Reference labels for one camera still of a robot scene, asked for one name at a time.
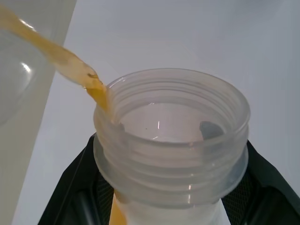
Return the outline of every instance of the plastic bottle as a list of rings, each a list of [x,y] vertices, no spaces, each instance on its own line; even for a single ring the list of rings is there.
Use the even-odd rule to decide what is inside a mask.
[[[0,0],[24,24],[63,44],[76,0]],[[18,37],[0,30],[0,224],[9,225],[22,189],[54,68]]]
[[[109,116],[94,113],[94,154],[127,225],[222,224],[219,199],[248,162],[245,97],[184,69],[141,71],[108,87]]]

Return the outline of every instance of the white background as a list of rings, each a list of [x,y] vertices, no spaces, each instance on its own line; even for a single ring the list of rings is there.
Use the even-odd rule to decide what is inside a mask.
[[[300,194],[299,0],[77,0],[65,41],[108,83],[149,68],[231,82],[249,100],[250,141]],[[37,224],[94,132],[95,104],[56,74],[14,225]]]

